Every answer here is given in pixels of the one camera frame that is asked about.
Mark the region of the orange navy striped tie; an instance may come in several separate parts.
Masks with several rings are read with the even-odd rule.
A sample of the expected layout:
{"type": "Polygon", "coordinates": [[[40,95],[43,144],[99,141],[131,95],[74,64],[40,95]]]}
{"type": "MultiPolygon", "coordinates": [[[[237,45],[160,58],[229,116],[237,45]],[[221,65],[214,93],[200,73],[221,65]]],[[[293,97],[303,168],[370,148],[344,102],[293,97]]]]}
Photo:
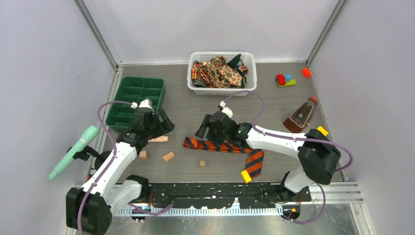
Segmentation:
{"type": "Polygon", "coordinates": [[[217,144],[211,141],[197,140],[195,138],[185,137],[183,146],[189,149],[204,151],[223,152],[223,153],[246,153],[249,154],[245,169],[252,179],[260,176],[263,166],[264,152],[261,149],[252,149],[245,147],[236,147],[228,142],[217,144]]]}

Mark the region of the white plastic basket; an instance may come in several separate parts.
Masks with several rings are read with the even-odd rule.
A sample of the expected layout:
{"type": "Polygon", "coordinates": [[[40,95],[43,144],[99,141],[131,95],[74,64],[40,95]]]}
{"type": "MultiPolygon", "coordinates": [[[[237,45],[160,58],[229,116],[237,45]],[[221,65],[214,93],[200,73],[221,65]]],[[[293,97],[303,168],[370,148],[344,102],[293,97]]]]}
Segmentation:
{"type": "Polygon", "coordinates": [[[254,91],[257,74],[249,52],[198,51],[190,56],[187,86],[197,95],[254,91]]]}

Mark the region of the brown wooden metronome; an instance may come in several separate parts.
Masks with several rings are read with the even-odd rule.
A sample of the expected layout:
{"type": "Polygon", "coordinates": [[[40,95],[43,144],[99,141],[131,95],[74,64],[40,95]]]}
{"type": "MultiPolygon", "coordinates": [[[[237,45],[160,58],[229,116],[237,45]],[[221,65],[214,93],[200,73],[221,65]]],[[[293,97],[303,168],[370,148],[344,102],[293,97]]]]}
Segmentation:
{"type": "Polygon", "coordinates": [[[302,132],[310,123],[318,101],[315,97],[308,98],[302,103],[289,117],[283,122],[283,125],[292,133],[302,132]]]}

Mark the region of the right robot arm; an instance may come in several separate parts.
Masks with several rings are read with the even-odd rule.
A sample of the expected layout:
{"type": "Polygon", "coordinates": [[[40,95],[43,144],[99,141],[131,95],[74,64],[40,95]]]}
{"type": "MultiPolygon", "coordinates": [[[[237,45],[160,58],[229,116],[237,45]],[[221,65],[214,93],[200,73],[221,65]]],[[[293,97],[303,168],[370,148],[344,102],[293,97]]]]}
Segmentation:
{"type": "Polygon", "coordinates": [[[216,145],[268,150],[299,160],[300,166],[288,171],[278,187],[286,201],[292,201],[313,183],[329,185],[341,157],[335,145],[317,129],[297,134],[273,131],[251,123],[236,123],[221,111],[205,115],[195,136],[216,145]]]}

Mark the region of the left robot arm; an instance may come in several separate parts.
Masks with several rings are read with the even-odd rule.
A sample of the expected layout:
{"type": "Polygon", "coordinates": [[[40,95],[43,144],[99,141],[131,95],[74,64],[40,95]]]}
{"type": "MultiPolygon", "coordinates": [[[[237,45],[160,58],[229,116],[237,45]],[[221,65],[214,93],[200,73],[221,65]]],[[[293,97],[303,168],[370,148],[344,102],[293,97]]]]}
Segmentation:
{"type": "Polygon", "coordinates": [[[105,234],[115,213],[136,200],[150,196],[148,179],[130,175],[114,188],[126,167],[139,155],[149,140],[173,131],[175,125],[164,109],[136,108],[130,127],[119,134],[113,150],[97,172],[80,188],[66,194],[66,225],[79,233],[105,234]]]}

